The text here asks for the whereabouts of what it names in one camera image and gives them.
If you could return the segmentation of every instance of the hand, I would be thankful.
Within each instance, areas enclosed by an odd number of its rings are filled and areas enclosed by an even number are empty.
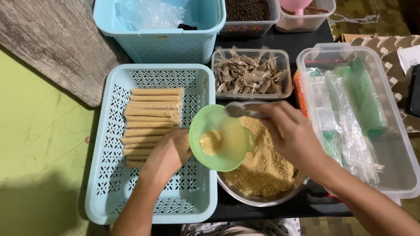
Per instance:
[[[274,148],[297,169],[311,178],[314,171],[323,169],[323,161],[330,158],[316,137],[310,120],[288,102],[273,102],[253,107],[268,116],[262,119],[267,126]]]
[[[153,149],[140,172],[141,177],[148,178],[149,181],[153,178],[152,181],[156,184],[164,186],[191,156],[188,129],[174,129]]]

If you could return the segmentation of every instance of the brown sugar mixture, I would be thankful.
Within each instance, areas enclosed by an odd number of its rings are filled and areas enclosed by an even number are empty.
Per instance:
[[[245,195],[270,196],[290,189],[294,167],[274,150],[267,127],[251,117],[240,120],[255,135],[255,149],[237,169],[223,172],[226,181]]]
[[[222,135],[216,129],[205,132],[198,142],[203,152],[210,156],[215,156],[222,148]]]

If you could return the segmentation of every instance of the stainless steel bowl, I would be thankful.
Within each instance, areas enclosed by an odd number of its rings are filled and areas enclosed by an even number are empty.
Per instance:
[[[244,102],[244,105],[251,105],[256,103],[266,103],[263,101],[248,101]],[[255,206],[255,207],[269,207],[283,203],[291,198],[293,198],[299,191],[301,191],[309,178],[300,170],[297,170],[294,173],[294,182],[292,188],[287,191],[279,192],[276,195],[272,196],[247,196],[239,191],[236,187],[230,186],[223,176],[222,172],[217,172],[217,182],[222,186],[222,188],[228,192],[236,200],[243,202],[245,204]]]

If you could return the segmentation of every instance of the green plastic funnel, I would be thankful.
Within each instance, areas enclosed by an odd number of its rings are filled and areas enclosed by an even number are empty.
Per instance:
[[[255,137],[249,129],[242,126],[239,118],[228,117],[224,108],[224,106],[217,104],[208,105],[195,115],[189,128],[189,145],[194,156],[203,165],[212,170],[227,172],[238,168],[244,161],[247,152],[254,150]],[[228,134],[230,137],[234,136],[235,138],[234,147],[228,147],[229,145],[223,142],[222,150],[218,155],[205,154],[199,144],[200,137],[207,131],[220,129],[221,122],[226,122],[226,119],[229,119],[229,125],[233,127],[225,132],[234,132],[234,134]]]

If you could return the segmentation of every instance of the clear plastic container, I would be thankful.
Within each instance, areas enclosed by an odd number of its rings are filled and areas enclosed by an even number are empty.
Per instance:
[[[231,54],[229,53],[229,49],[218,49],[212,55],[211,60],[211,70],[214,73],[214,56],[222,50],[227,59],[232,58]],[[248,57],[258,56],[261,52],[261,49],[234,49],[236,53],[239,55],[246,55]],[[274,54],[274,57],[277,57],[277,68],[287,70],[287,77],[281,81],[281,86],[286,88],[285,90],[288,91],[286,94],[228,94],[228,93],[220,93],[216,91],[216,98],[219,99],[235,99],[235,100],[280,100],[287,98],[293,92],[293,86],[291,84],[291,76],[290,76],[290,65],[289,65],[289,55],[283,50],[273,50],[268,49],[266,53],[263,55],[261,59],[268,59],[270,57],[270,53]]]
[[[311,32],[317,30],[324,20],[334,13],[336,10],[336,2],[335,0],[316,0],[316,4],[318,8],[330,12],[320,12],[316,15],[294,16],[285,13],[281,7],[279,7],[280,20],[275,25],[276,29],[283,33]]]
[[[317,44],[302,51],[297,57],[298,72],[294,81],[301,87],[298,100],[307,111],[308,118],[319,140],[323,140],[316,111],[314,91],[306,68],[331,70],[338,63],[361,59],[372,80],[379,102],[388,121],[387,131],[371,138],[376,160],[384,166],[379,173],[380,183],[376,188],[400,204],[400,199],[415,198],[420,195],[420,167],[405,131],[398,107],[378,54],[368,47],[355,46],[350,43]]]
[[[227,21],[220,31],[222,37],[262,37],[279,21],[278,0],[267,0],[270,9],[269,21]]]

